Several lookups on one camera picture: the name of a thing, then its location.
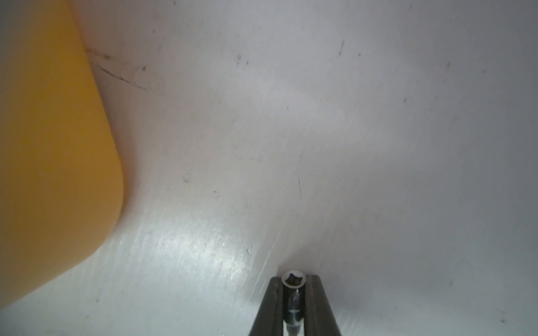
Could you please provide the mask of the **silver socket bit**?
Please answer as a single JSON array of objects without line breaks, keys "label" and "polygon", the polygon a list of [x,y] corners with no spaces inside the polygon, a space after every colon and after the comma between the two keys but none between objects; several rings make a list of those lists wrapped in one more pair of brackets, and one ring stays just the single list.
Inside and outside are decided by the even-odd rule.
[{"label": "silver socket bit", "polygon": [[304,318],[306,275],[299,270],[290,270],[281,276],[281,281],[285,327],[288,335],[298,335]]}]

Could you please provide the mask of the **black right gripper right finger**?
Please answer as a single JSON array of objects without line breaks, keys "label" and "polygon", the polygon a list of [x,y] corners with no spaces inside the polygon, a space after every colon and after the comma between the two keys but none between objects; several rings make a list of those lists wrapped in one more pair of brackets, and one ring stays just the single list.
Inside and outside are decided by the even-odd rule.
[{"label": "black right gripper right finger", "polygon": [[321,278],[313,274],[306,276],[304,335],[342,336]]}]

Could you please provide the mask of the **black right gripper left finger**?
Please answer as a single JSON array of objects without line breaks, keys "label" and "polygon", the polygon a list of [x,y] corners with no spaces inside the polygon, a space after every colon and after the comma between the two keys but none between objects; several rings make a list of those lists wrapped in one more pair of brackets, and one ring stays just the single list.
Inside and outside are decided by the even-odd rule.
[{"label": "black right gripper left finger", "polygon": [[249,336],[283,336],[283,284],[280,277],[272,277]]}]

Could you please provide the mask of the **yellow plastic storage box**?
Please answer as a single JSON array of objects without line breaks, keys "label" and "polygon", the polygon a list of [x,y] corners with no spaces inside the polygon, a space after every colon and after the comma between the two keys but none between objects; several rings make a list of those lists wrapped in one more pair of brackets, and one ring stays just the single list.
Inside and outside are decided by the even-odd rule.
[{"label": "yellow plastic storage box", "polygon": [[68,1],[1,3],[1,306],[94,253],[124,178]]}]

